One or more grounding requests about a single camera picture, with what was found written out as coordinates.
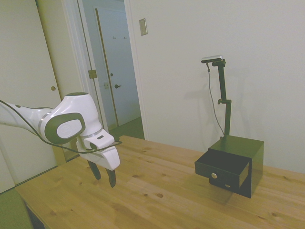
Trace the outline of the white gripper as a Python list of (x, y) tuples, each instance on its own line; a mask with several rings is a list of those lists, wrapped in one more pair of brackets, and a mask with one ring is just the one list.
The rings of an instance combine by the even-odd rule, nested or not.
[(97, 180), (101, 179), (97, 164), (106, 168), (110, 186), (116, 185), (115, 169), (120, 165), (119, 154), (112, 146), (112, 136), (99, 136), (81, 139), (77, 137), (77, 149), (82, 152), (81, 157), (88, 160), (89, 167)]

